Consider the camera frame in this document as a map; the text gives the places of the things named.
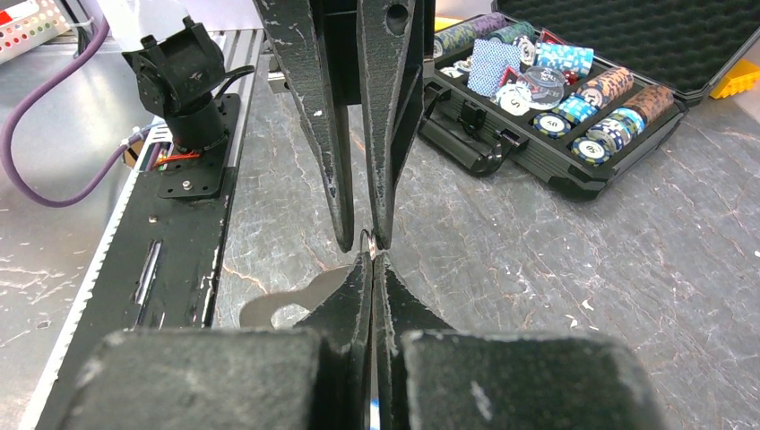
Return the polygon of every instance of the brown poker chip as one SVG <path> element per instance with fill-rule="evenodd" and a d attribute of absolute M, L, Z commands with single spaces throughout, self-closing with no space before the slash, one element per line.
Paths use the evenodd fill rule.
<path fill-rule="evenodd" d="M 613 67 L 582 84 L 575 94 L 601 109 L 634 88 L 634 76 L 625 67 Z"/>
<path fill-rule="evenodd" d="M 623 104 L 623 108 L 638 112 L 649 124 L 660 117 L 673 103 L 673 91 L 662 85 L 651 85 L 630 98 Z"/>

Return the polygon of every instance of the blue playing card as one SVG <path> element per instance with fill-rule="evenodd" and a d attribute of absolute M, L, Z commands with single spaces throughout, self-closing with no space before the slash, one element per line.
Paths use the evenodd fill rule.
<path fill-rule="evenodd" d="M 495 40 L 475 40 L 467 87 L 481 96 L 493 97 L 507 67 L 520 70 L 520 48 Z"/>

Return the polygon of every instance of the metal slot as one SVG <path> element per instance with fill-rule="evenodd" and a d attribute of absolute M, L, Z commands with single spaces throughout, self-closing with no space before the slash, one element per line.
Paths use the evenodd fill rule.
<path fill-rule="evenodd" d="M 153 287 L 153 281 L 156 280 L 156 268 L 160 252 L 161 242 L 151 242 L 151 247 L 148 251 L 148 257 L 145 259 L 145 264 L 143 265 L 142 272 L 140 273 L 140 281 L 137 284 L 137 290 L 135 290 L 133 297 L 133 302 L 141 307 L 136 325 L 139 325 L 141 319 L 143 318 L 142 309 L 145 308 L 145 304 L 148 301 L 148 296 L 151 293 L 151 289 Z"/>

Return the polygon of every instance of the green poker chip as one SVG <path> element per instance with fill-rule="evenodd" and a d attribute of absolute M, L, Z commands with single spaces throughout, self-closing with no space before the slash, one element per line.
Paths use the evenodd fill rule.
<path fill-rule="evenodd" d="M 571 150 L 579 159 L 586 161 L 594 166 L 598 166 L 607 161 L 612 154 L 603 144 L 589 139 L 588 137 L 579 137 L 573 141 Z"/>
<path fill-rule="evenodd" d="M 568 134 L 572 128 L 570 123 L 562 116 L 549 112 L 536 115 L 533 118 L 533 126 L 552 139 L 559 139 Z"/>

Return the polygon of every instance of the poker chip case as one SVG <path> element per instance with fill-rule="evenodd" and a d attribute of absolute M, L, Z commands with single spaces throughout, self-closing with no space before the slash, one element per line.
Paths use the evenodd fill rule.
<path fill-rule="evenodd" d="M 594 48 L 591 72 L 566 86 L 566 95 L 614 66 L 633 73 L 634 88 L 569 133 L 551 139 L 531 124 L 544 111 L 510 115 L 470 90 L 466 74 L 453 78 L 440 72 L 466 59 L 472 52 L 469 44 L 436 58 L 435 76 L 426 82 L 428 109 L 419 134 L 473 175 L 493 174 L 510 159 L 576 201 L 595 199 L 665 142 L 688 109 L 699 104 L 760 37 L 757 0 L 496 0 L 492 10 L 510 22 L 529 22 L 536 31 L 547 29 L 570 45 Z M 573 142 L 591 126 L 653 84 L 670 88 L 676 102 L 643 133 L 598 166 L 572 153 Z"/>

